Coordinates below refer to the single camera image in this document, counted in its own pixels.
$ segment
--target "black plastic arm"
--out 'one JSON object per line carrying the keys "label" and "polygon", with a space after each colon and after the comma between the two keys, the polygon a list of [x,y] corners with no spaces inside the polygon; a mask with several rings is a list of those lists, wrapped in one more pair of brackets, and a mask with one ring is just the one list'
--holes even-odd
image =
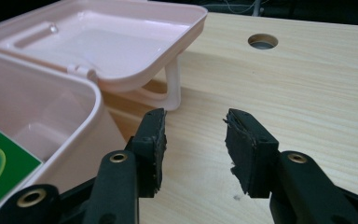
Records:
{"label": "black plastic arm", "polygon": [[229,109],[231,172],[251,198],[268,198],[275,223],[358,223],[358,195],[336,187],[308,155],[279,152],[278,141],[249,113]]}
{"label": "black plastic arm", "polygon": [[103,157],[95,178],[61,195],[51,185],[15,193],[0,208],[0,224],[139,223],[138,198],[161,186],[165,113],[146,113],[126,148]]}

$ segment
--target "light wood tabletop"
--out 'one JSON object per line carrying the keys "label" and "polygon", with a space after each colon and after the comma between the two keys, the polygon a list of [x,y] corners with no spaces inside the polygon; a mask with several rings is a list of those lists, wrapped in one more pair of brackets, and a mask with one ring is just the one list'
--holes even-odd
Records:
{"label": "light wood tabletop", "polygon": [[[269,34],[274,49],[248,38]],[[280,142],[308,154],[358,194],[358,26],[209,13],[180,55],[182,103],[166,116],[163,181],[140,200],[141,223],[273,223],[268,199],[244,195],[231,174],[223,119],[251,113]],[[148,88],[164,91],[158,74]],[[151,107],[103,94],[128,140]]]}

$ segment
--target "container lid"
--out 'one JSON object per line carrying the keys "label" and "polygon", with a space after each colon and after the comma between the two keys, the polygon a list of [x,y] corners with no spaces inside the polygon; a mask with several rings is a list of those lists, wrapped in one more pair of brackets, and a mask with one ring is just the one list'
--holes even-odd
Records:
{"label": "container lid", "polygon": [[101,86],[146,84],[202,32],[203,7],[63,0],[0,23],[0,51],[63,72],[96,72]]}

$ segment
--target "dark background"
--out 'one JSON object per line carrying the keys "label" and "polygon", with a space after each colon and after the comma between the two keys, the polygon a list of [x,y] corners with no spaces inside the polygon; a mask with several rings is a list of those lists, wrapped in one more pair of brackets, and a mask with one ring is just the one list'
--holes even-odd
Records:
{"label": "dark background", "polygon": [[[0,0],[0,21],[57,0]],[[192,4],[211,12],[252,15],[253,0],[162,0]],[[262,16],[358,25],[358,0],[262,0]]]}

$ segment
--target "round hole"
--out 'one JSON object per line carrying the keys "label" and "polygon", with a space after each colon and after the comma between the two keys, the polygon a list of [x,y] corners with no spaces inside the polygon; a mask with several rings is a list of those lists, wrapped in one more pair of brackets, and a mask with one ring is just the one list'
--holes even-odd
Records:
{"label": "round hole", "polygon": [[110,157],[111,162],[123,162],[127,159],[127,155],[123,153],[118,153]]}
{"label": "round hole", "polygon": [[24,193],[18,200],[18,207],[31,207],[37,203],[40,203],[46,197],[46,191],[44,189],[33,189]]}
{"label": "round hole", "polygon": [[273,49],[278,45],[278,39],[273,35],[257,34],[249,37],[248,43],[255,49]]}
{"label": "round hole", "polygon": [[296,153],[292,153],[288,155],[289,160],[297,163],[305,163],[307,162],[307,158]]}

